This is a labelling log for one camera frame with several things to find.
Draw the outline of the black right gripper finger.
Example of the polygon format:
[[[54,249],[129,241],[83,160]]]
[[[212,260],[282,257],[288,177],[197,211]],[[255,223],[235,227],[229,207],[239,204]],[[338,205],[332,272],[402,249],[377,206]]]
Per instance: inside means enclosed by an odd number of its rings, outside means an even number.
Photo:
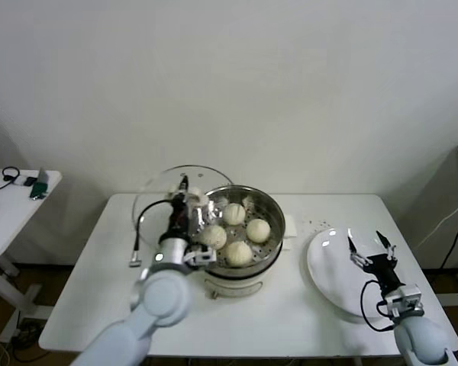
[[[396,246],[392,245],[389,241],[389,239],[381,234],[379,231],[376,231],[377,236],[379,237],[380,242],[386,249],[386,254],[387,254],[387,259],[390,262],[397,262],[397,258],[395,256],[395,248]]]
[[[350,236],[347,237],[347,240],[350,249],[350,260],[358,267],[366,267],[369,264],[368,258],[358,253]]]

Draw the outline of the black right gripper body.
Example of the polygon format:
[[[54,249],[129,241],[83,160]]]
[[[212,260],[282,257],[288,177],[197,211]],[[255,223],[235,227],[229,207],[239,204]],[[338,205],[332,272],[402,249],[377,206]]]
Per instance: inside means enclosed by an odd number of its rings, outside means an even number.
[[[389,258],[386,254],[372,255],[363,270],[376,277],[382,294],[389,294],[403,285],[395,273],[398,260]]]

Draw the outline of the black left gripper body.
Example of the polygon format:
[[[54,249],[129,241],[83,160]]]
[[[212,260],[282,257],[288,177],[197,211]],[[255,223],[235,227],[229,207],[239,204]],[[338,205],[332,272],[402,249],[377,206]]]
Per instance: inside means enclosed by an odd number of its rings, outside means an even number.
[[[171,200],[170,204],[173,211],[169,216],[168,228],[163,234],[163,238],[189,239],[188,205],[180,200]]]

